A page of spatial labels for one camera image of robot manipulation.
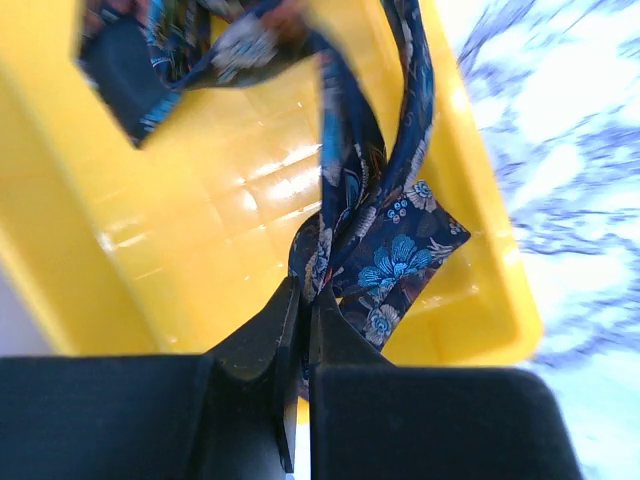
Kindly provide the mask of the navy floral necktie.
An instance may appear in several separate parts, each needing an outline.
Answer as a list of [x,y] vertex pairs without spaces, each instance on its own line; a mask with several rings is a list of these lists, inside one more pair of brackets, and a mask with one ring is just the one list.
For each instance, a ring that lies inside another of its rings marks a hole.
[[81,68],[135,146],[186,91],[249,87],[317,58],[321,206],[298,229],[288,270],[307,305],[330,288],[375,349],[470,237],[419,178],[435,104],[419,5],[383,9],[404,81],[392,148],[341,52],[298,1],[88,1],[79,48]]

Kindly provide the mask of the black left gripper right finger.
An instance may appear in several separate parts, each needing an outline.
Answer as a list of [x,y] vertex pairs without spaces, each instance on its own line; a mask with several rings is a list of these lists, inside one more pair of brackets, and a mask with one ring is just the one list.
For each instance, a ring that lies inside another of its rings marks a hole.
[[364,479],[383,455],[379,382],[395,367],[350,325],[329,288],[310,324],[310,459],[313,479]]

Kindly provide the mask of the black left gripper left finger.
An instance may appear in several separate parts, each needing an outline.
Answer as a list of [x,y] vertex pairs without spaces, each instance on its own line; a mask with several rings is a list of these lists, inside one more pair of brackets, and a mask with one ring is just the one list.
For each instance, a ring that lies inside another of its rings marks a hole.
[[199,427],[201,473],[291,473],[300,379],[299,288],[267,304],[211,351]]

